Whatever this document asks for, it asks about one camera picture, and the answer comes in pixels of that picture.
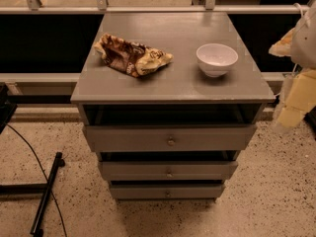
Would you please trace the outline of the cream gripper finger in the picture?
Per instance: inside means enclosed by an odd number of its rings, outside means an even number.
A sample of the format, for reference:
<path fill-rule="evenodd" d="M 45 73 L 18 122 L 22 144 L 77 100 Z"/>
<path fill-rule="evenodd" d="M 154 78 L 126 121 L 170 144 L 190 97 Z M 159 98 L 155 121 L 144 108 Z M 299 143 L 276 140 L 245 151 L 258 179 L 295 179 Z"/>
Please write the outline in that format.
<path fill-rule="evenodd" d="M 297 127 L 304 119 L 305 112 L 297 109 L 282 108 L 276 121 L 286 128 Z"/>

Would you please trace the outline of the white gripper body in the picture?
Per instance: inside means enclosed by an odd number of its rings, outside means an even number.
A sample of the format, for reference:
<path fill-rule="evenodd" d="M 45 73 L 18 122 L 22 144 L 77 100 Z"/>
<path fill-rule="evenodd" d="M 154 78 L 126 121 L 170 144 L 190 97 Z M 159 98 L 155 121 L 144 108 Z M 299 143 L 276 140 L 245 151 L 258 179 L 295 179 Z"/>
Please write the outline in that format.
<path fill-rule="evenodd" d="M 304 69 L 294 77 L 285 105 L 306 113 L 309 113 L 316 107 L 315 69 Z"/>

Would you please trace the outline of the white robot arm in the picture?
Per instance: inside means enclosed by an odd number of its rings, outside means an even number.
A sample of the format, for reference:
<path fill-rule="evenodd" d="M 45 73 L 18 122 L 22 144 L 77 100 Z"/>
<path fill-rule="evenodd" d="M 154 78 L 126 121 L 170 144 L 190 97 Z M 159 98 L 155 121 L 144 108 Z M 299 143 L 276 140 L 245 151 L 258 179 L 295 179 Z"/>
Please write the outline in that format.
<path fill-rule="evenodd" d="M 301 68 L 297 74 L 286 76 L 281 87 L 279 104 L 274 113 L 278 130 L 297 127 L 305 116 L 316 107 L 316 6 L 306 12 L 302 6 L 294 6 L 300 19 L 269 49 L 269 54 L 277 57 L 288 56 L 294 69 Z"/>

